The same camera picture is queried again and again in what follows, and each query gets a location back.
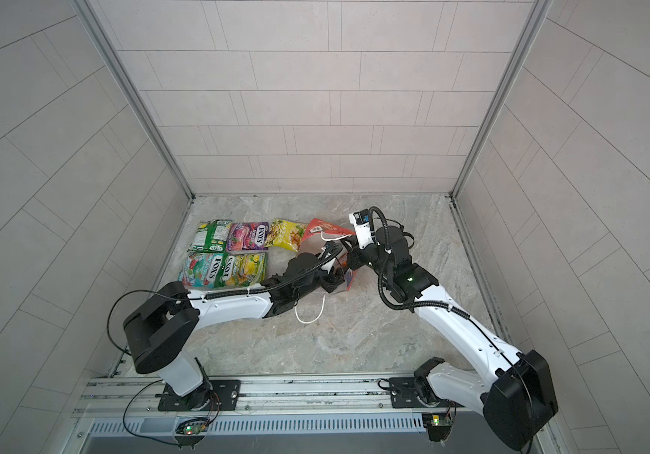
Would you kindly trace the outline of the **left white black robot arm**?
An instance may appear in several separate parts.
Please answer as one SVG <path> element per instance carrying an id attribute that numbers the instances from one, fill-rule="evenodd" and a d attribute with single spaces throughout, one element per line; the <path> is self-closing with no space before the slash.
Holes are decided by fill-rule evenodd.
<path id="1" fill-rule="evenodd" d="M 336 247 L 320 255 L 304 253 L 288 262 L 285 273 L 248 288 L 195 291 L 180 281 L 152 291 L 123 321 L 134 369 L 156 375 L 175 395 L 194 393 L 206 381 L 203 367 L 184 351 L 194 331 L 238 320 L 277 317 L 296 308 L 316 289 L 332 291 L 344 282 L 334 265 Z"/>

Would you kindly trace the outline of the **teal snack packet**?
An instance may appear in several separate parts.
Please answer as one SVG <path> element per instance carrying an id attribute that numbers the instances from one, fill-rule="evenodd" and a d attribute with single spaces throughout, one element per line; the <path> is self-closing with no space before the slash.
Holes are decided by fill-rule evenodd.
<path id="1" fill-rule="evenodd" d="M 183 263 L 179 280 L 186 287 L 218 288 L 228 257 L 227 253 L 190 253 Z"/>

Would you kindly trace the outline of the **lime yellow snack packet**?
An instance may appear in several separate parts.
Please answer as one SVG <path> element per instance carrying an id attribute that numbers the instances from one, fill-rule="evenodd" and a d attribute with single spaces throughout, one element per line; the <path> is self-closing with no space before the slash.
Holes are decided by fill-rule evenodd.
<path id="1" fill-rule="evenodd" d="M 266 275 L 267 253 L 228 255 L 218 278 L 221 288 L 241 288 L 259 284 Z"/>

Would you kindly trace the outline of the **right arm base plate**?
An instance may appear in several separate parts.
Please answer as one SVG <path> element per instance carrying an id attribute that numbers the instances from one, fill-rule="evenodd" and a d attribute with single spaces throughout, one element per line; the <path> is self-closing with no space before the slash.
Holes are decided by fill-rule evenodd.
<path id="1" fill-rule="evenodd" d="M 417 392 L 415 378 L 379 378 L 377 386 L 385 391 L 390 398 L 393 409 L 451 409 L 461 408 L 461 405 L 450 401 L 434 398 L 426 401 Z"/>

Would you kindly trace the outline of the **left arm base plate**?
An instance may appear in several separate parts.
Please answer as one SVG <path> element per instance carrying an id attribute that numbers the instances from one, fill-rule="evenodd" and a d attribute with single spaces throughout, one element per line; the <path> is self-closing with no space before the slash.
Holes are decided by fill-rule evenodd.
<path id="1" fill-rule="evenodd" d="M 203 412 L 204 410 L 235 410 L 242 382 L 236 379 L 215 379 L 202 384 L 190 395 L 179 396 L 166 384 L 159 395 L 159 412 Z"/>

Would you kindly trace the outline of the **yellow green snack packet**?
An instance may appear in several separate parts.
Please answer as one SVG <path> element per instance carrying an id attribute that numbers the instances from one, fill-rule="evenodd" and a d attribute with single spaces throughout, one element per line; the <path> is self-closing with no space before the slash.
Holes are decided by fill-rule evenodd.
<path id="1" fill-rule="evenodd" d="M 274 219 L 270 223 L 266 237 L 266 248 L 281 247 L 288 251 L 298 253 L 302 237 L 307 225 L 304 223 L 287 221 L 286 219 Z"/>

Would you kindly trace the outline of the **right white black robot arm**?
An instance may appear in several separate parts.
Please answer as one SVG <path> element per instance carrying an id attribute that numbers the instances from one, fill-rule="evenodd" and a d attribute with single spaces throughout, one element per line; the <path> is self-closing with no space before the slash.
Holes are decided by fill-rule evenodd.
<path id="1" fill-rule="evenodd" d="M 506 446 L 528 448 L 559 410 L 546 359 L 502 340 L 459 305 L 435 276 L 412 260 L 397 227 L 355 226 L 348 263 L 355 269 L 371 268 L 388 308 L 419 316 L 472 365 L 466 372 L 429 359 L 415 374 L 421 397 L 449 400 L 477 412 Z"/>

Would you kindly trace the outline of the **red paper gift bag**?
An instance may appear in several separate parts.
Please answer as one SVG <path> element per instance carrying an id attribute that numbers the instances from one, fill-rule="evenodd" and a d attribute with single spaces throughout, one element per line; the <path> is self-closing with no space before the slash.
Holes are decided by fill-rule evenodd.
<path id="1" fill-rule="evenodd" d="M 310 294 L 300 298 L 300 301 L 295 306 L 296 318 L 300 323 L 304 325 L 315 323 L 323 314 L 327 299 L 331 299 L 338 293 L 350 290 L 353 279 L 355 279 L 355 272 L 351 271 L 348 266 L 348 249 L 344 241 L 350 245 L 349 239 L 355 239 L 355 232 L 353 230 L 332 224 L 328 221 L 323 221 L 322 219 L 312 219 L 304 229 L 298 255 L 311 253 L 316 257 L 320 257 L 325 251 L 325 248 L 331 244 L 341 246 L 342 250 L 339 252 L 337 259 L 330 265 L 330 274 L 328 275 L 329 278 L 336 280 L 337 285 L 332 291 L 318 286 Z M 313 308 L 317 301 L 320 302 L 320 310 L 317 317 L 310 321 L 305 321 L 300 317 L 300 314 L 298 314 L 298 308 L 300 306 L 305 306 L 306 316 L 313 315 L 314 312 L 310 311 L 310 308 Z"/>

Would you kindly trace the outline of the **purple snack packet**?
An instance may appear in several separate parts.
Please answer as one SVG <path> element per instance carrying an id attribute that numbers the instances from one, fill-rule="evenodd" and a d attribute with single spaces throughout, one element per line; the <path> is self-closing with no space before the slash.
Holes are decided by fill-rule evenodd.
<path id="1" fill-rule="evenodd" d="M 230 227 L 226 251 L 239 253 L 266 249 L 269 227 L 269 223 L 265 221 L 234 223 Z"/>

